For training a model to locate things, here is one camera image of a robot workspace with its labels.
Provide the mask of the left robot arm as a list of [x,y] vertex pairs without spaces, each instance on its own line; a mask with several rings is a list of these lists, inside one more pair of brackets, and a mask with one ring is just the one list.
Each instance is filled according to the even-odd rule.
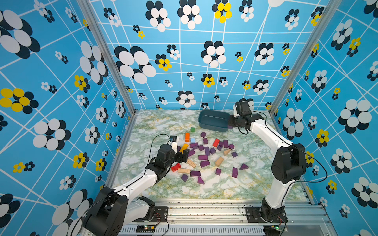
[[99,192],[82,215],[82,226],[95,236],[116,236],[123,226],[137,219],[150,220],[155,203],[140,194],[162,180],[174,163],[187,162],[189,152],[189,149],[179,151],[170,144],[161,145],[157,156],[139,176],[116,188],[104,187]]

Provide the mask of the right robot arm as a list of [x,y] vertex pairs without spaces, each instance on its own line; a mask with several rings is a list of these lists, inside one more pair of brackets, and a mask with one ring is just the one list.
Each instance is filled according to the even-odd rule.
[[274,131],[259,114],[230,115],[228,125],[245,128],[247,132],[254,133],[265,142],[274,155],[271,165],[273,182],[268,194],[263,198],[260,210],[265,221],[272,221],[284,213],[284,202],[288,193],[306,172],[305,148]]

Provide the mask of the teal storage bin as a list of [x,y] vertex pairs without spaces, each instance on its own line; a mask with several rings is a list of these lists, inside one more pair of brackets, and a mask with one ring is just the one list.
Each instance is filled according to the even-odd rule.
[[204,129],[227,132],[230,114],[217,110],[202,110],[199,113],[199,126]]

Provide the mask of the red arch block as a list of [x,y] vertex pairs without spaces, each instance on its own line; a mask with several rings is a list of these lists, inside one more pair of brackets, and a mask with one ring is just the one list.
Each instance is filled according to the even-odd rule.
[[181,168],[181,164],[180,164],[180,163],[177,163],[176,165],[174,165],[174,166],[171,167],[171,171],[172,171],[172,172],[176,172],[176,171],[178,171],[180,168]]

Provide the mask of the natural wood brick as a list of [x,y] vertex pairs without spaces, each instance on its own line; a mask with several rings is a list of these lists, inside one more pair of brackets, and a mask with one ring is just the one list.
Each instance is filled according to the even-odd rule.
[[181,174],[190,174],[191,170],[185,169],[185,168],[179,168],[177,172]]
[[196,167],[196,164],[192,160],[190,160],[190,159],[187,160],[187,164],[189,164],[193,168]]
[[221,166],[221,164],[224,162],[224,158],[223,157],[219,157],[216,162],[215,162],[215,166],[219,167]]

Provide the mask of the orange brick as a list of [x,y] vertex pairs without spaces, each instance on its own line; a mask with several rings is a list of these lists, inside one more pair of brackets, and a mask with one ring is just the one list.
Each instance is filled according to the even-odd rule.
[[191,141],[190,134],[186,133],[185,134],[185,142],[190,142],[190,141]]

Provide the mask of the purple triangle block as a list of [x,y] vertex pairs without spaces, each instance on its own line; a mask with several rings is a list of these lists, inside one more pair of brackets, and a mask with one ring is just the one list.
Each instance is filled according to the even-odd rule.
[[198,180],[197,180],[198,184],[202,184],[204,185],[204,180],[201,178],[201,177],[198,177]]
[[242,164],[241,167],[239,168],[239,170],[246,170],[246,169],[249,169],[249,166],[246,165],[246,164]]

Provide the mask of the red brick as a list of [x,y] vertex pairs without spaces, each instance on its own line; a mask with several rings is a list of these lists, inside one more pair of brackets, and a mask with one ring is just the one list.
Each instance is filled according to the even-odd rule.
[[215,141],[213,142],[213,147],[218,147],[219,142],[220,142],[219,139],[215,139]]

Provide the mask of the natural wood wedge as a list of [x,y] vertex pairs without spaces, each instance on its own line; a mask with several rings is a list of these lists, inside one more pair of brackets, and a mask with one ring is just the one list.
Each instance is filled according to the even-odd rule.
[[223,152],[223,155],[224,156],[227,156],[230,152],[232,151],[232,149],[227,149]]

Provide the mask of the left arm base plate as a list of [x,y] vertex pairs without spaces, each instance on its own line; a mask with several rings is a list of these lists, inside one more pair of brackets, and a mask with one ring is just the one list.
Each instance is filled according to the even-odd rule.
[[149,210],[144,218],[136,219],[133,223],[158,223],[166,222],[168,217],[168,207],[154,207],[153,210]]

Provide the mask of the aluminium rail frame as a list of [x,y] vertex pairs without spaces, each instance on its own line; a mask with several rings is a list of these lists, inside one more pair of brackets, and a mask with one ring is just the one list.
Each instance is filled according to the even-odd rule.
[[159,199],[162,221],[133,222],[121,236],[335,236],[325,208],[312,200],[287,201],[285,212],[264,221],[260,203],[247,200]]

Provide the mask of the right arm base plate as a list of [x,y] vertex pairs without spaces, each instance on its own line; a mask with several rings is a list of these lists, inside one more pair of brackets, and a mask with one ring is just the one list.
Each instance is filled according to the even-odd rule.
[[269,209],[264,207],[244,207],[242,210],[249,223],[287,223],[287,214],[284,207]]

